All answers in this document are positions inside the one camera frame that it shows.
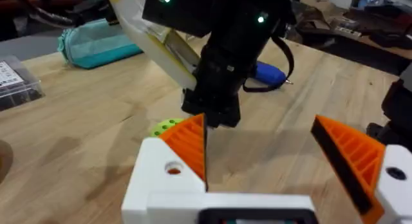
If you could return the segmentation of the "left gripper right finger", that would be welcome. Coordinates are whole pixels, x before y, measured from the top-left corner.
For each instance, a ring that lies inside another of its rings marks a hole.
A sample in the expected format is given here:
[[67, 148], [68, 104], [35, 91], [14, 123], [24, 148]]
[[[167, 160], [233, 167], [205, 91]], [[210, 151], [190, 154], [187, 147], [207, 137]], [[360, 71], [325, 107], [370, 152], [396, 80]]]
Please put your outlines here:
[[411, 223], [411, 150], [315, 115], [311, 134], [362, 223]]

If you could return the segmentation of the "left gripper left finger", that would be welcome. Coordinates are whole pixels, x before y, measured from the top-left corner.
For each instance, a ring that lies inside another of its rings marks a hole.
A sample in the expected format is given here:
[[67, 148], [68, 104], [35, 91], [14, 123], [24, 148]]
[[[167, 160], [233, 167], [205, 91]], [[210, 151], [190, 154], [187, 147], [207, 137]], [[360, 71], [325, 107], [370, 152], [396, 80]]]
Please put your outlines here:
[[142, 140], [121, 205], [123, 223], [196, 223], [208, 189], [204, 114], [162, 122]]

